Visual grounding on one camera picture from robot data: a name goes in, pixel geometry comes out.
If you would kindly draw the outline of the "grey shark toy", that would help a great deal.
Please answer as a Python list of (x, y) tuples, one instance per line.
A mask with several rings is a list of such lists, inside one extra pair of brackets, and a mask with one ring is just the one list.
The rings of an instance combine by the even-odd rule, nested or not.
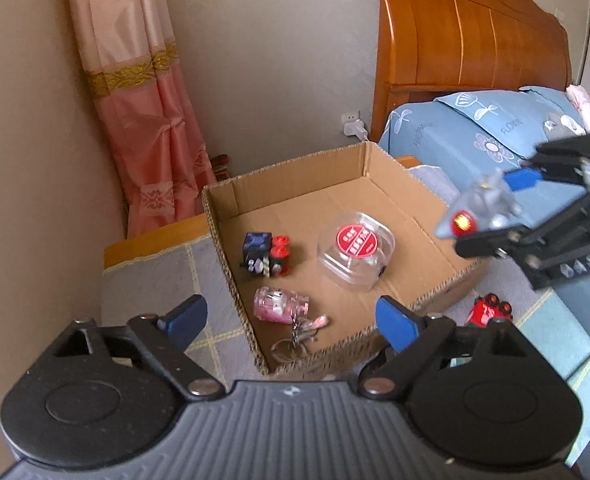
[(504, 229), (521, 212), (516, 194), (504, 180), (504, 173), (497, 169), (476, 178), (470, 188), (456, 197), (438, 222), (435, 235), (446, 240)]

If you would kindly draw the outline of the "pink keychain jar charm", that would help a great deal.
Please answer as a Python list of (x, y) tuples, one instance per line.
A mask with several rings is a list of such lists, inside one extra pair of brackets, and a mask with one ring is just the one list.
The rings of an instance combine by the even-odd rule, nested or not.
[(260, 321), (288, 325), (291, 332), (271, 346), (271, 354), (279, 364), (303, 358), (305, 342), (316, 337), (319, 330), (330, 324), (326, 315), (309, 318), (309, 297), (293, 290), (263, 286), (255, 291), (253, 313)]

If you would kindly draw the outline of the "grey plush toy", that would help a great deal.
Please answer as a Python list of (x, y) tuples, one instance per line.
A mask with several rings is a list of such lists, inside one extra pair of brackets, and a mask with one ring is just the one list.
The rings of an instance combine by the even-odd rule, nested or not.
[(573, 136), (586, 136), (586, 130), (576, 120), (568, 115), (549, 113), (542, 125), (547, 140), (557, 141)]

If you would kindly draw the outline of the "grey checked bed cover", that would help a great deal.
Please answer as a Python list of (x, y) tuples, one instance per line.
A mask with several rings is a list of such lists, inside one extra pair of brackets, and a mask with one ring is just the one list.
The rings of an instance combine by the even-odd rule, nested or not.
[(208, 236), (104, 271), (101, 320), (122, 325), (137, 314), (165, 314), (194, 294), (206, 299), (208, 318), (185, 354), (225, 387), (237, 379), (260, 380)]

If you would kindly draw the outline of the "red toy train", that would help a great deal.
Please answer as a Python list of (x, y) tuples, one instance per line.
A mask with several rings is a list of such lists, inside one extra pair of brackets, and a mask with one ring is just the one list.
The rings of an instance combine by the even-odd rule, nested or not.
[(466, 326), (486, 327), (492, 318), (504, 318), (513, 321), (513, 311), (508, 301), (500, 300), (496, 294), (489, 292), (479, 296), (466, 318)]

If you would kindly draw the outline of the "blue floral pillow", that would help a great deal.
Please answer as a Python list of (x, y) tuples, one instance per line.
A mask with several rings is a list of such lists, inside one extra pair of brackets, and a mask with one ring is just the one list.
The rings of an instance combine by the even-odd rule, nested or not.
[(391, 157), (412, 156), (440, 177), (424, 181), (450, 204), (483, 174), (509, 171), (548, 142), (549, 113), (583, 119), (565, 93), (527, 86), (518, 91), (461, 91), (389, 113), (379, 145)]

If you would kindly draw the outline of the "clear container with red label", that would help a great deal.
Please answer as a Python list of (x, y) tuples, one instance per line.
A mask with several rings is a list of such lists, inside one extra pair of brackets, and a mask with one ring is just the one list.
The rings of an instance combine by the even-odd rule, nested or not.
[(373, 289), (396, 248), (393, 232), (361, 211), (348, 211), (321, 230), (318, 261), (338, 285), (357, 292)]

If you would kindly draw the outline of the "black blue red toy cube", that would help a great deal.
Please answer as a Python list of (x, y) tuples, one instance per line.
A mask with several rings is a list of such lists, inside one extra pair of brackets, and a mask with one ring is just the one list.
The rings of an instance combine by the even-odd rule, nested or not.
[(247, 232), (240, 267), (249, 273), (277, 278), (289, 273), (291, 239), (270, 232)]

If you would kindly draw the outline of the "open cardboard box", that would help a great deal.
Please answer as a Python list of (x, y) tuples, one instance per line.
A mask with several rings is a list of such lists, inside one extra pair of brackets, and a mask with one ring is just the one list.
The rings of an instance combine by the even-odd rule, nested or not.
[[(444, 200), (371, 142), (208, 186), (203, 202), (256, 367), (272, 378), (349, 370), (383, 347), (379, 297), (444, 311), (486, 270), (436, 236)], [(280, 348), (287, 324), (261, 318), (254, 298), (263, 287), (296, 292), (309, 318), (327, 318), (303, 352)]]

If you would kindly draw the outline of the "orange wooden headboard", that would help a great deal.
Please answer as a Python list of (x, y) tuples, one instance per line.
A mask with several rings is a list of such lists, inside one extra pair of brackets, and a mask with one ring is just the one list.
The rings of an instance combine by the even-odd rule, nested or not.
[(464, 90), (565, 89), (568, 35), (534, 0), (379, 0), (370, 138), (402, 104)]

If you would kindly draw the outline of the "pink patterned curtain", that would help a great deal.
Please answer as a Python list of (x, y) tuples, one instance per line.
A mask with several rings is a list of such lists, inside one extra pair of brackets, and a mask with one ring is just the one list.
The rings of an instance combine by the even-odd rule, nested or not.
[(69, 0), (97, 116), (135, 237), (200, 214), (214, 183), (167, 0)]

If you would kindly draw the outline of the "wooden bedside frame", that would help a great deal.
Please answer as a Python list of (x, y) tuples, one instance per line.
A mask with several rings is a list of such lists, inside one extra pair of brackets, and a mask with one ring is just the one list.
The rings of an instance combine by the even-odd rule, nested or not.
[(145, 258), (179, 246), (184, 243), (198, 240), (209, 233), (205, 214), (191, 217), (169, 226), (163, 226), (151, 232), (122, 240), (104, 249), (104, 269), (119, 266), (138, 258)]

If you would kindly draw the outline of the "white wall plug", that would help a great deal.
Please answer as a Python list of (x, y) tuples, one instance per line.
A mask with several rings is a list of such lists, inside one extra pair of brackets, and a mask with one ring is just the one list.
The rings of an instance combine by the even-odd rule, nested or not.
[(365, 122), (360, 117), (360, 112), (348, 112), (341, 117), (343, 133), (345, 136), (354, 136), (360, 142), (368, 140), (369, 133), (365, 128)]

